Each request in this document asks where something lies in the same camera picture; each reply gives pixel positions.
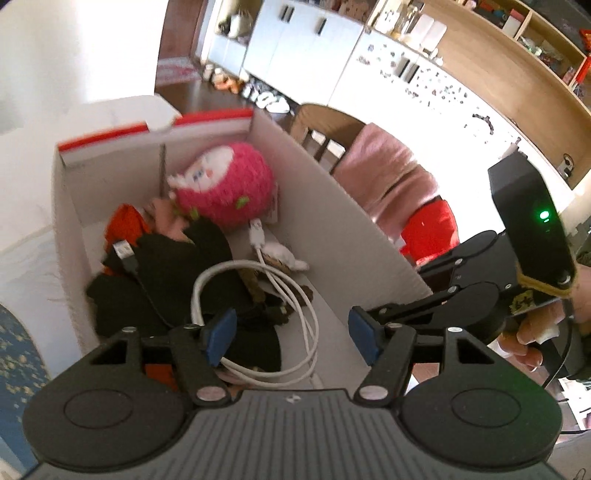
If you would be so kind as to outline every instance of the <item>red stripe on box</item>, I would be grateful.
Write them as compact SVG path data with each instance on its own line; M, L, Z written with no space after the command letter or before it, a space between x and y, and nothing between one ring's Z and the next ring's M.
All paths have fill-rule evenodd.
M211 122L214 120L233 120L236 118L251 118L253 114L252 108L237 108L231 110L212 110L209 112L195 112L188 113L175 119L173 125L179 127L180 125L199 124L201 122Z
M90 144L102 142L104 140L113 140L114 138L124 137L126 135L139 134L148 131L148 125L144 122L141 124L131 125L130 127L114 128L106 132L100 132L92 135L85 135L84 137L76 138L68 142L57 144L57 149L60 153L75 150L80 147L86 147Z

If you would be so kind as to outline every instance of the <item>white usb cable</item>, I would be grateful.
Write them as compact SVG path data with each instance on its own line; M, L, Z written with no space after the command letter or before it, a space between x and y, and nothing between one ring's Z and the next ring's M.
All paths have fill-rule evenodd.
M257 387L264 387L264 388L281 388L281 387L289 387L294 385L306 378L310 378L312 386L316 389L323 388L322 381L320 377L314 372L314 368L316 366L316 362L318 361L318 337L319 337L319 323L318 317L316 316L316 312L312 306L312 303L306 296L305 292L302 288L289 276L284 274L281 270L278 270L270 265L266 265L265 261L262 257L261 247L265 243L264 232L262 230L262 225L260 220L256 219L251 222L251 231L250 231L250 240L252 246L256 249L257 256L259 257L259 261L251 261L251 260L233 260L229 262L223 262L218 265L214 265L211 268L208 268L206 271L201 273L195 282L193 287L193 298L191 300L191 318L193 323L197 325L204 325L203 315L201 312L201 301L200 295L203 290L205 284L215 275L227 271L227 270L237 270L239 268L251 268L253 270L262 271L266 273L267 277L271 284L277 289L279 295L284 299L284 301L290 305L300 317L301 327L304 336L304 345L306 347L306 357L296 366L291 367L287 370L283 370L280 372L258 372L251 370L249 368L242 367L227 358L222 358L222 364L227 367L230 372L234 373L238 378L255 385ZM308 320L306 319L299 302L293 291L286 285L289 283L293 286L293 288L300 294L300 296L304 299L304 302L308 309L310 310L310 314L312 316L312 321L314 323L314 328L310 325ZM312 346L310 346L310 341L308 335L313 340ZM258 380L259 378L262 379L273 379L273 378L281 378L286 375L292 374L294 372L299 371L303 367L308 365L307 370L300 375L299 377L289 380L286 382L272 382L272 381L262 381Z

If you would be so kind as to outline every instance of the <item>human hand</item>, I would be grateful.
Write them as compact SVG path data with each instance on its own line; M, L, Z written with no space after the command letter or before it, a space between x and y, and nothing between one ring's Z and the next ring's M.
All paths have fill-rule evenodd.
M577 280L571 299L574 321L582 336L591 333L591 268L576 264ZM561 301L540 307L527 313L517 333L503 332L489 345L495 352L508 358L513 356L524 368L533 372L542 365L542 353L532 343L544 343L559 335L558 324L564 319Z

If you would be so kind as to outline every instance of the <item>yellow tape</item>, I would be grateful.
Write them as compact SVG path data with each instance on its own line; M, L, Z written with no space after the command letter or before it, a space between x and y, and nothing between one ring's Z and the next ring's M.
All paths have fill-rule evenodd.
M535 278L528 277L524 275L521 271L521 267L517 264L517 281L519 284L525 288L533 288L534 290L538 290L542 293L547 293L553 297L558 297L561 299L567 299L570 297L570 294L573 291L573 285L576 280L577 271L574 271L574 277L570 280L570 287L566 290L562 288L557 288L552 285L548 285L547 283L541 282L540 280L536 280Z

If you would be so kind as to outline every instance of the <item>blue rug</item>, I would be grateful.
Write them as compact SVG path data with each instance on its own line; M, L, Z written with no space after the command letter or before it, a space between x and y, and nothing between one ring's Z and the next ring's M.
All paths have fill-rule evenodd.
M21 473L37 464L22 431L22 412L47 382L45 366L29 334L0 305L0 456ZM20 465L13 465L15 457Z

